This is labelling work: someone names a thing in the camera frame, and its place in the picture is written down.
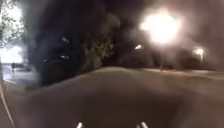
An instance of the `lamp post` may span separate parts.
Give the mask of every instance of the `lamp post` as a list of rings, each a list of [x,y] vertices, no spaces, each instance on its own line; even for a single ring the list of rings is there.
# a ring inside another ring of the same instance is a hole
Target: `lamp post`
[[[197,48],[197,49],[195,49],[194,51],[193,51],[193,53],[195,54],[195,55],[198,55],[199,57],[200,57],[200,62],[201,62],[201,64],[203,63],[203,61],[204,61],[204,49],[202,49],[202,48]]]
[[[140,29],[145,31],[151,42],[160,48],[160,71],[163,71],[164,54],[162,49],[173,43],[180,28],[181,20],[174,18],[167,10],[160,9],[156,13],[149,14],[140,24]]]

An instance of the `road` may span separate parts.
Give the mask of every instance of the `road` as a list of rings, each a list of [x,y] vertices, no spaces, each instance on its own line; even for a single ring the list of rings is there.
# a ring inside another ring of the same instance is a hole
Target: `road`
[[[15,69],[13,73],[10,66],[3,65],[2,73],[6,89],[12,93],[22,93],[27,87],[32,87],[36,83],[37,76],[31,71]]]
[[[73,128],[79,121],[87,128],[134,128],[141,122],[152,128],[222,128],[223,83],[219,72],[108,68],[45,88],[11,110],[21,128]]]

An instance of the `foliage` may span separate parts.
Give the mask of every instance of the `foliage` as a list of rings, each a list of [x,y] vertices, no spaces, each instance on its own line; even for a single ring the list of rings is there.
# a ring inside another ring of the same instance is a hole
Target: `foliage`
[[[13,0],[4,0],[2,3],[2,43],[15,43],[24,35],[24,24],[21,10]]]
[[[101,23],[98,34],[87,32],[84,36],[83,48],[86,58],[82,67],[84,72],[100,68],[103,61],[113,54],[113,35],[120,26],[120,21],[112,13],[105,12],[104,15],[105,20]]]
[[[102,34],[93,40],[90,47],[84,43],[86,62],[83,65],[83,71],[100,68],[103,61],[110,57],[114,47],[111,37],[111,34]]]

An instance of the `pole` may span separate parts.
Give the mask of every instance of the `pole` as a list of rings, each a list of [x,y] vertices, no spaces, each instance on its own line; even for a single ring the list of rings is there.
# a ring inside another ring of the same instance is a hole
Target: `pole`
[[[163,53],[160,52],[160,72],[163,72],[163,65],[164,65],[164,56]]]

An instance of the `road marking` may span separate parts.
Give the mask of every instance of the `road marking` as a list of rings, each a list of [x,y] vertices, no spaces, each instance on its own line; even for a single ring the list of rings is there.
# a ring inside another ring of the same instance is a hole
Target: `road marking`
[[[8,82],[8,83],[11,83],[11,84],[16,84],[15,82],[10,81],[10,80],[7,80],[7,79],[5,79],[4,81],[6,81],[6,82]]]

